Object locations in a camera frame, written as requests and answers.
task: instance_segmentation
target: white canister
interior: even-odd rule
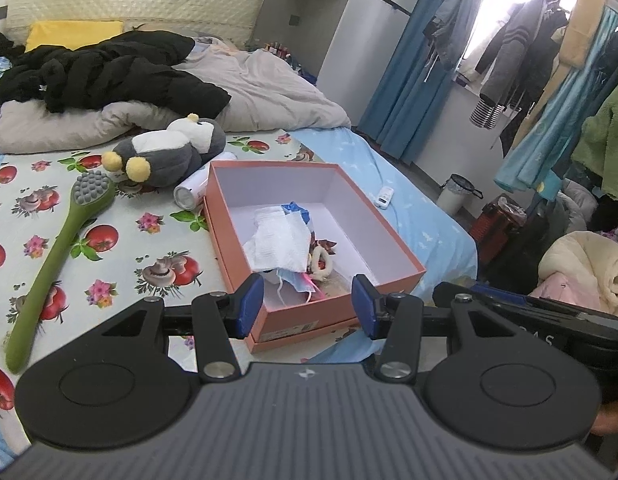
[[[214,160],[238,160],[238,157],[231,152],[222,152],[176,186],[173,190],[173,200],[179,207],[192,211],[202,203],[202,199],[207,192],[209,164],[214,162]]]

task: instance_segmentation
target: trash can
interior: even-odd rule
[[[475,189],[473,184],[465,177],[452,173],[443,186],[442,193],[438,197],[436,205],[449,216],[453,216],[460,210],[464,199],[469,195],[482,199],[482,191]]]
[[[505,193],[484,206],[469,231],[478,248],[478,261],[489,264],[525,222],[524,209]]]

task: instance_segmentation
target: yellow plush ball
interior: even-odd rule
[[[122,170],[122,159],[116,152],[105,152],[100,157],[102,167],[107,171]]]
[[[151,166],[143,156],[133,156],[127,161],[127,176],[134,182],[144,182],[151,174]]]

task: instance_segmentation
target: white remote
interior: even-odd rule
[[[387,209],[389,203],[391,202],[391,197],[393,196],[393,189],[388,186],[384,186],[380,193],[378,193],[377,198],[374,200],[374,204],[376,207],[380,209]]]

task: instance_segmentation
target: pink box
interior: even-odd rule
[[[217,161],[211,164],[205,214],[229,292],[251,269],[243,244],[256,231],[256,209],[296,202],[309,210],[318,239],[337,243],[334,268],[350,279],[365,274],[382,293],[410,292],[425,268],[380,211],[337,164]],[[265,299],[247,338],[250,351],[296,343],[356,324],[351,295],[305,304],[290,285],[265,282]]]

